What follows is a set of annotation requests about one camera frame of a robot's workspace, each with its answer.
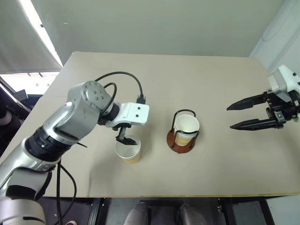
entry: gray wall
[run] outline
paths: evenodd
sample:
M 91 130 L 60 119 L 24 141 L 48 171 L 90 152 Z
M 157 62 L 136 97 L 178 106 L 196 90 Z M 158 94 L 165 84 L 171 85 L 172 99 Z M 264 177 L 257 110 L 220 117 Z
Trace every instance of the gray wall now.
M 282 0 L 32 0 L 62 63 L 74 51 L 248 56 Z
M 61 69 L 18 0 L 0 1 L 0 74 Z

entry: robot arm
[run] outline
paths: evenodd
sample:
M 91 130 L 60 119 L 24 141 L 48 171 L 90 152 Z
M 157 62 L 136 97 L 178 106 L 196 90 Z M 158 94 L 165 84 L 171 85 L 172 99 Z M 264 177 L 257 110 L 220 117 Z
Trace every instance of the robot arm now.
M 227 108 L 227 110 L 243 110 L 257 104 L 267 102 L 268 119 L 246 120 L 230 126 L 236 130 L 260 130 L 267 128 L 283 128 L 283 124 L 300 117 L 300 77 L 288 67 L 282 65 L 268 76 L 271 89 L 261 95 L 244 98 Z
M 125 129 L 131 125 L 144 125 L 149 106 L 114 103 L 111 98 L 96 81 L 72 87 L 67 102 L 32 136 L 25 138 L 0 165 L 0 197 L 6 198 L 0 201 L 0 208 L 14 207 L 15 200 L 22 199 L 24 204 L 24 199 L 32 201 L 41 197 L 50 182 L 51 170 L 60 161 L 60 157 L 97 124 L 114 130 L 120 128 L 117 141 L 136 144 L 132 139 L 124 137 Z M 0 210 L 0 224 L 3 222 L 5 225 L 5 221 L 9 224 L 11 218 L 7 218 L 8 214 Z

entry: wall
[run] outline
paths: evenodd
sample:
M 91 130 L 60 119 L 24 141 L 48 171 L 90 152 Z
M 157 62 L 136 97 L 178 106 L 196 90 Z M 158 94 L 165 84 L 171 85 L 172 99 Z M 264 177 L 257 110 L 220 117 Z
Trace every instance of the wall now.
M 64 64 L 74 51 L 248 56 L 283 0 L 32 0 Z
M 286 64 L 300 74 L 300 0 L 284 1 L 250 57 L 270 72 Z

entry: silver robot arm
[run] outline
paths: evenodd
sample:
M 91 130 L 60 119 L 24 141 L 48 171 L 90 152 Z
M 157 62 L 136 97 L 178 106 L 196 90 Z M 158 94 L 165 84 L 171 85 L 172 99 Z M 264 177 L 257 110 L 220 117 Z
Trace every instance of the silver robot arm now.
M 67 102 L 0 165 L 0 224 L 45 224 L 43 213 L 39 213 L 43 211 L 34 200 L 45 193 L 60 157 L 97 124 L 120 128 L 117 141 L 134 145 L 124 137 L 125 129 L 145 124 L 148 113 L 148 105 L 114 103 L 96 81 L 72 87 Z

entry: black cable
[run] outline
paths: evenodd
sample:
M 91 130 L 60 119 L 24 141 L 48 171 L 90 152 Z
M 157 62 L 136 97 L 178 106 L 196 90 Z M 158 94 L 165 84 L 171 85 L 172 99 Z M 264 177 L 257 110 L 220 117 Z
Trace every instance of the black cable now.
M 131 74 L 131 73 L 128 73 L 128 72 L 122 72 L 122 71 L 111 72 L 111 73 L 105 74 L 105 75 L 103 75 L 103 76 L 97 78 L 95 81 L 100 81 L 101 79 L 106 78 L 106 77 L 111 76 L 111 75 L 114 75 L 114 74 L 126 74 L 126 75 L 128 75 L 128 76 L 134 78 L 135 81 L 137 82 L 137 84 L 139 85 L 140 93 L 141 93 L 141 96 L 143 97 L 143 90 L 142 90 L 141 83 L 140 83 L 140 81 L 136 78 L 136 76 L 134 76 L 134 75 Z
M 108 107 L 113 103 L 114 101 L 114 98 L 116 97 L 116 94 L 117 94 L 117 85 L 115 83 L 108 83 L 106 84 L 105 86 L 103 86 L 104 88 L 107 88 L 108 86 L 111 86 L 113 85 L 114 86 L 114 89 L 113 89 L 113 94 L 112 94 L 112 97 L 111 99 L 109 100 L 109 102 L 107 103 L 107 105 L 105 106 L 105 108 L 102 110 L 102 112 L 100 113 L 99 117 L 102 116 L 103 113 L 105 113 L 105 111 L 108 109 Z
M 71 179 L 73 186 L 74 186 L 74 194 L 73 194 L 73 198 L 71 200 L 71 203 L 69 204 L 69 207 L 67 208 L 67 210 L 64 212 L 64 214 L 62 215 L 62 218 L 65 217 L 65 215 L 70 211 L 72 205 L 74 204 L 75 198 L 76 198 L 76 194 L 77 194 L 77 186 L 76 186 L 76 182 L 75 179 L 72 177 L 72 175 L 70 174 L 70 172 L 63 166 L 60 165 L 62 170 L 69 176 L 69 178 Z
M 61 207 L 60 207 L 60 161 L 57 164 L 57 181 L 56 181 L 56 208 L 58 222 L 62 225 Z

